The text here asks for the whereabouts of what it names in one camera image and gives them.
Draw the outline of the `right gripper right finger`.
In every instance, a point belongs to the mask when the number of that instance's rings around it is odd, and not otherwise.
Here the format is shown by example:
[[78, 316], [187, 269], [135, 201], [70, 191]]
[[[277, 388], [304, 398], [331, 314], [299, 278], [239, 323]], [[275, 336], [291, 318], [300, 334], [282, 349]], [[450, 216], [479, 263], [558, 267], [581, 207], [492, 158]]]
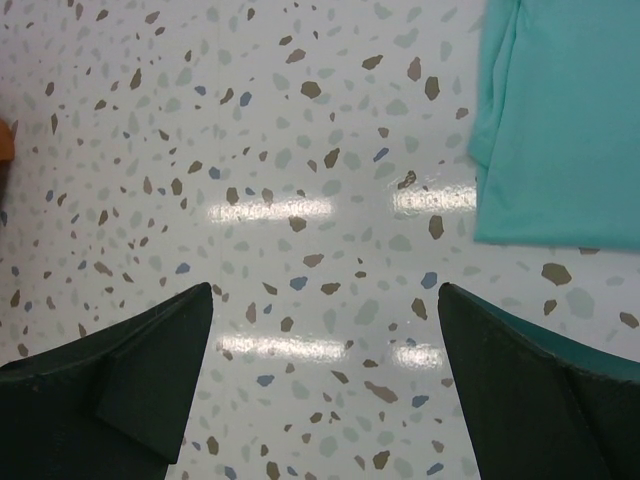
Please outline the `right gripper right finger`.
[[638, 478], [638, 363], [451, 283], [438, 315], [482, 478]]

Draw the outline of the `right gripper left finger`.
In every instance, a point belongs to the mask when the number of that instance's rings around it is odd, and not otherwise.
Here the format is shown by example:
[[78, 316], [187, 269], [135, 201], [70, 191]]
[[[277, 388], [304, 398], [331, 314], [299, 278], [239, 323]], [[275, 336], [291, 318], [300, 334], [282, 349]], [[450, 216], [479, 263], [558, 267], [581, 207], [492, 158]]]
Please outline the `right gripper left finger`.
[[162, 479], [213, 318], [209, 283], [1, 368], [4, 479]]

